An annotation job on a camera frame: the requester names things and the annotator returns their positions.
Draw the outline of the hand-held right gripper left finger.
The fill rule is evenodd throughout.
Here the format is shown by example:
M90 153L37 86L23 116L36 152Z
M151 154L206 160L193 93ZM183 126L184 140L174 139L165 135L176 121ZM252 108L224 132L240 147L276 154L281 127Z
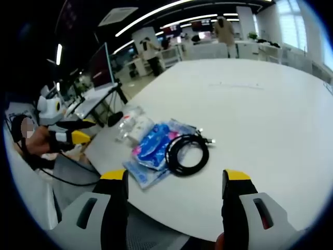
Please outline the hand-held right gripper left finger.
M126 249L128 175L109 171L72 202L48 231L54 243L60 249Z

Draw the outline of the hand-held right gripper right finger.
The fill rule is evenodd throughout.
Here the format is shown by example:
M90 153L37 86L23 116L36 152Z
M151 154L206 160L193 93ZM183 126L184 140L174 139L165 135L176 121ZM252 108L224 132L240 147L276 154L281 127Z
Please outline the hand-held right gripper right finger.
M280 204L259 193L244 172L223 171L222 200L224 249L290 249L302 236Z

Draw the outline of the person's left hand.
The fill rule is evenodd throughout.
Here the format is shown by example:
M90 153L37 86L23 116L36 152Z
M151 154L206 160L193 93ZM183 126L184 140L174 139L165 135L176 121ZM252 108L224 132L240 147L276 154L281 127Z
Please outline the person's left hand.
M29 138L26 138L25 142L22 143L22 147L30 155L41 156L50 152L49 138L48 129L44 126L39 126Z

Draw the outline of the person's right hand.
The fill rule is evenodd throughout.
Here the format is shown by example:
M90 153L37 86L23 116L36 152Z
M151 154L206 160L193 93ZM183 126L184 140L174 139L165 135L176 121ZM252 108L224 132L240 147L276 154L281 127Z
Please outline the person's right hand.
M221 233L216 239L215 250L223 250L224 249L224 233Z

